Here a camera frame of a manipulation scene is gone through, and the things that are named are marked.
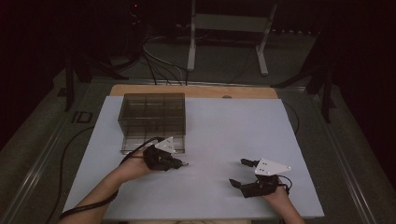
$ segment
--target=white board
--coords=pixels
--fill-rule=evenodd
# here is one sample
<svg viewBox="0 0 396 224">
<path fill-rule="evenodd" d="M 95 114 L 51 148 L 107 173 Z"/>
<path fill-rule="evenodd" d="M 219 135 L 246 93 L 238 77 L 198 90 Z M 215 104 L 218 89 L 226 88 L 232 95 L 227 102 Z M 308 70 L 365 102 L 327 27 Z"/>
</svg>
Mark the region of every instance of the white board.
<svg viewBox="0 0 396 224">
<path fill-rule="evenodd" d="M 122 160 L 121 102 L 119 96 L 106 98 L 64 210 Z M 324 216 L 281 100 L 186 98 L 186 122 L 186 153 L 175 157 L 189 166 L 124 184 L 106 219 L 275 218 L 263 199 L 245 199 L 229 183 L 254 182 L 254 168 L 240 160 L 261 158 L 291 167 L 283 175 L 293 182 L 290 198 L 303 217 Z"/>
</svg>

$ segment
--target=gray floor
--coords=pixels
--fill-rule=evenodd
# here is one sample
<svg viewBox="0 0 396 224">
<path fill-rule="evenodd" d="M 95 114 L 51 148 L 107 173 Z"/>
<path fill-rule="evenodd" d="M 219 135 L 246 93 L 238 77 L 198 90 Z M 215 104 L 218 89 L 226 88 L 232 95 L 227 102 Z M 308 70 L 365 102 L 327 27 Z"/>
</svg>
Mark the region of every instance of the gray floor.
<svg viewBox="0 0 396 224">
<path fill-rule="evenodd" d="M 206 46 L 200 43 L 195 71 L 189 73 L 189 84 L 275 84 L 298 73 L 314 42 L 315 38 L 307 35 L 271 35 L 264 53 L 269 69 L 267 77 L 260 75 L 251 46 Z M 147 44 L 147 50 L 152 55 L 184 67 L 187 65 L 188 47 L 185 40 L 169 44 L 158 39 Z M 179 79 L 185 80 L 185 76 L 181 77 L 175 67 L 168 68 Z M 54 90 L 1 151 L 1 223 L 46 222 L 56 203 L 60 160 L 70 139 L 94 125 L 102 103 L 114 84 L 152 84 L 151 74 L 143 59 L 121 74 L 130 77 L 130 80 L 119 82 L 98 75 L 91 84 L 78 85 L 78 99 L 69 113 L 64 112 L 65 99 L 57 97 L 59 89 L 64 87 L 64 73 L 54 79 Z M 169 79 L 173 80 L 170 81 L 173 85 L 177 84 L 171 76 Z M 325 213 L 325 217 L 307 219 L 306 222 L 396 223 L 393 214 L 396 211 L 395 191 L 382 173 L 340 91 L 334 86 L 332 100 L 335 108 L 330 111 L 332 123 L 327 124 L 318 112 L 320 96 L 303 92 L 307 81 L 309 78 L 286 89 L 276 90 L 285 103 Z M 75 111 L 92 112 L 92 121 L 72 123 Z M 62 197 L 51 223 L 56 223 L 57 216 L 62 212 L 90 136 L 91 131 L 79 135 L 67 148 Z M 35 169 L 38 167 L 37 161 L 45 161 L 42 169 Z M 28 180 L 32 185 L 23 185 L 26 176 L 31 177 Z M 8 222 L 5 217 L 12 218 L 12 221 Z M 277 220 L 254 222 L 277 223 Z"/>
</svg>

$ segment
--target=forearm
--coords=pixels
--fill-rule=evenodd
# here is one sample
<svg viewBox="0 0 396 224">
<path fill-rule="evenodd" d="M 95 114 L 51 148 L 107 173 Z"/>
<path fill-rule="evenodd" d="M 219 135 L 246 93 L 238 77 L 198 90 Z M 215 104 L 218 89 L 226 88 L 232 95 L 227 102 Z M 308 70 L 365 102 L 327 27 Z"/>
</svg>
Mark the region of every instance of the forearm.
<svg viewBox="0 0 396 224">
<path fill-rule="evenodd" d="M 122 181 L 111 172 L 107 175 L 76 207 L 102 202 L 113 195 L 122 184 Z M 108 204 L 87 211 L 64 217 L 59 223 L 101 223 L 108 208 Z"/>
<path fill-rule="evenodd" d="M 276 212 L 282 216 L 286 224 L 305 223 L 300 214 L 291 203 L 279 203 L 272 201 L 269 201 L 269 203 L 273 206 Z"/>
<path fill-rule="evenodd" d="M 271 204 L 287 224 L 305 223 L 283 187 L 277 187 L 274 193 L 263 196 L 263 198 Z"/>
</svg>

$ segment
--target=metal stand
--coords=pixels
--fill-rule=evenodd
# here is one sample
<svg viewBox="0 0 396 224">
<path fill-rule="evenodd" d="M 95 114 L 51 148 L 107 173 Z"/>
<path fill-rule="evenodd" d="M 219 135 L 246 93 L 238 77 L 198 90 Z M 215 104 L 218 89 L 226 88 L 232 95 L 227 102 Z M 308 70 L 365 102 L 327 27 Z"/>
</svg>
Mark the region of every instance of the metal stand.
<svg viewBox="0 0 396 224">
<path fill-rule="evenodd" d="M 263 50 L 271 26 L 276 13 L 277 3 L 274 3 L 268 17 L 243 17 L 243 16 L 227 16 L 200 14 L 195 12 L 195 0 L 191 3 L 191 39 L 189 59 L 187 63 L 188 71 L 192 72 L 195 66 L 195 30 L 211 29 L 211 30 L 229 30 L 243 32 L 260 32 L 262 33 L 262 42 L 256 46 L 257 58 L 259 60 L 260 71 L 263 76 L 268 75 L 267 65 L 264 59 Z"/>
</svg>

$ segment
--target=black cable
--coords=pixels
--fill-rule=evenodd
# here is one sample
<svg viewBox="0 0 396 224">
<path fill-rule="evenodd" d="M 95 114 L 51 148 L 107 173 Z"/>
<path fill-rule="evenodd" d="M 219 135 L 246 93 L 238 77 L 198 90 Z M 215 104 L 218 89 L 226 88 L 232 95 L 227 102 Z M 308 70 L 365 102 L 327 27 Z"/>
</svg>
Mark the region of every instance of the black cable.
<svg viewBox="0 0 396 224">
<path fill-rule="evenodd" d="M 150 60 L 150 62 L 151 62 L 151 63 L 154 63 L 155 65 L 161 67 L 163 70 L 165 70 L 166 72 L 168 72 L 169 74 L 171 74 L 171 75 L 175 78 L 175 80 L 178 82 L 178 84 L 179 84 L 180 86 L 182 86 L 180 80 L 177 78 L 177 76 L 175 75 L 175 73 L 171 72 L 169 69 L 165 68 L 164 66 L 162 66 L 162 65 L 160 65 L 160 64 L 158 64 L 158 63 L 155 63 L 155 62 L 152 61 L 152 60 Z"/>
<path fill-rule="evenodd" d="M 291 111 L 294 113 L 294 116 L 295 116 L 296 119 L 297 119 L 297 127 L 296 127 L 296 129 L 294 130 L 294 135 L 295 135 L 295 134 L 297 134 L 297 132 L 298 132 L 299 129 L 300 129 L 300 118 L 298 117 L 297 111 L 296 111 L 291 105 L 289 105 L 288 103 L 286 103 L 286 102 L 283 101 L 283 100 L 282 100 L 282 102 L 283 102 L 283 104 L 285 104 L 286 106 L 288 106 L 288 107 L 291 109 Z"/>
<path fill-rule="evenodd" d="M 144 147 L 146 144 L 148 144 L 148 143 L 150 143 L 150 142 L 152 142 L 152 141 L 154 141 L 154 140 L 157 140 L 158 142 L 160 142 L 160 141 L 163 140 L 163 138 L 161 138 L 161 137 L 153 137 L 153 138 L 150 138 L 149 140 L 147 140 L 146 142 L 144 142 L 142 145 L 140 145 L 139 147 L 137 147 L 136 149 L 134 149 L 133 151 L 131 151 L 130 153 L 128 153 L 128 154 L 122 159 L 122 161 L 120 162 L 120 164 L 122 164 L 123 162 L 125 162 L 126 160 L 128 160 L 128 159 L 130 159 L 130 158 L 140 158 L 140 157 L 134 157 L 133 155 L 136 153 L 137 150 L 139 150 L 140 148 Z M 60 215 L 60 219 L 62 219 L 62 218 L 64 218 L 64 217 L 71 216 L 71 215 L 73 215 L 73 214 L 75 214 L 75 213 L 80 213 L 80 212 L 88 211 L 88 210 L 91 210 L 91 209 L 94 209 L 94 208 L 97 208 L 97 207 L 101 207 L 101 206 L 103 206 L 103 205 L 106 205 L 106 204 L 108 204 L 108 203 L 111 203 L 114 199 L 116 199 L 118 193 L 119 193 L 119 191 L 117 190 L 117 191 L 114 192 L 110 197 L 108 197 L 107 199 L 105 199 L 105 200 L 103 200 L 103 201 L 101 201 L 101 202 L 99 202 L 99 203 L 91 203 L 91 204 L 87 204 L 87 205 L 83 205 L 83 206 L 80 206 L 80 207 L 75 207 L 75 208 L 69 209 L 69 210 L 63 212 L 63 213 Z"/>
<path fill-rule="evenodd" d="M 172 63 L 168 63 L 168 62 L 165 62 L 165 61 L 161 61 L 161 60 L 159 60 L 158 58 L 156 58 L 156 57 L 152 56 L 151 54 L 149 54 L 148 52 L 147 52 L 147 55 L 148 55 L 150 58 L 152 58 L 152 59 L 154 59 L 154 60 L 156 60 L 156 61 L 158 61 L 158 62 L 160 62 L 160 63 L 168 64 L 168 65 L 171 65 L 171 66 L 174 66 L 174 67 L 177 67 L 177 68 L 183 70 L 183 71 L 186 73 L 186 80 L 185 80 L 185 83 L 186 83 L 186 86 L 188 86 L 188 83 L 187 83 L 187 82 L 188 82 L 188 79 L 189 79 L 189 71 L 188 71 L 186 68 L 181 67 L 181 66 L 178 66 L 178 65 L 175 65 L 175 64 L 172 64 Z"/>
<path fill-rule="evenodd" d="M 63 186 L 63 175 L 64 175 L 64 155 L 69 148 L 70 144 L 82 133 L 87 132 L 88 130 L 93 129 L 92 127 L 86 128 L 79 133 L 76 133 L 67 143 L 67 145 L 64 147 L 64 152 L 62 153 L 61 157 L 61 167 L 60 167 L 60 175 L 59 175 L 59 186 L 58 186 L 58 196 L 56 199 L 55 206 L 52 208 L 52 211 L 49 215 L 49 218 L 47 219 L 46 223 L 50 223 L 51 218 L 53 217 L 53 214 L 55 213 L 56 208 L 58 207 L 59 201 L 61 200 L 61 195 L 62 195 L 62 186 Z"/>
<path fill-rule="evenodd" d="M 149 64 L 149 58 L 146 56 L 145 53 L 143 53 L 143 57 L 146 59 L 146 62 L 148 62 L 148 68 L 149 71 L 151 72 L 152 79 L 154 80 L 154 84 L 157 85 L 157 79 L 155 78 L 154 73 L 152 72 L 151 64 Z"/>
<path fill-rule="evenodd" d="M 289 183 L 290 183 L 289 186 L 284 184 L 284 186 L 286 187 L 286 192 L 289 194 L 291 187 L 293 187 L 293 182 L 291 182 L 291 180 L 289 178 L 287 178 L 287 177 L 285 177 L 283 175 L 278 175 L 278 177 L 282 177 L 282 178 L 285 178 L 285 179 L 289 180 Z"/>
</svg>

